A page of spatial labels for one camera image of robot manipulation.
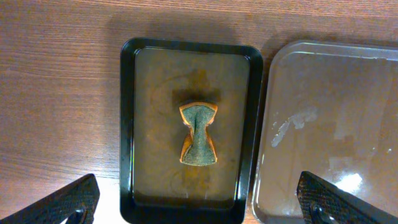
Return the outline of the orange green scrub sponge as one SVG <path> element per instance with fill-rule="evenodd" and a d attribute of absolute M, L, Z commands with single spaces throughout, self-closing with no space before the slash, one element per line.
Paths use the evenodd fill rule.
<path fill-rule="evenodd" d="M 189 128 L 183 141 L 180 162 L 189 166 L 215 164 L 218 158 L 207 128 L 214 122 L 218 107 L 198 101 L 181 106 L 179 111 L 184 125 Z"/>

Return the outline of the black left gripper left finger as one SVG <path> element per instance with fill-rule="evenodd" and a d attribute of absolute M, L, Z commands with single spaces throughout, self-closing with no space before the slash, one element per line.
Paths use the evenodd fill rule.
<path fill-rule="evenodd" d="M 86 174 L 1 220 L 1 223 L 92 224 L 100 197 L 94 174 Z"/>

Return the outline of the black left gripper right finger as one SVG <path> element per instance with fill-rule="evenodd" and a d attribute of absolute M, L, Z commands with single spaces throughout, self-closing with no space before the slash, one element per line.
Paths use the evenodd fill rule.
<path fill-rule="evenodd" d="M 339 189 L 309 171 L 303 171 L 300 175 L 297 198 L 305 223 L 397 223 L 397 217 Z"/>

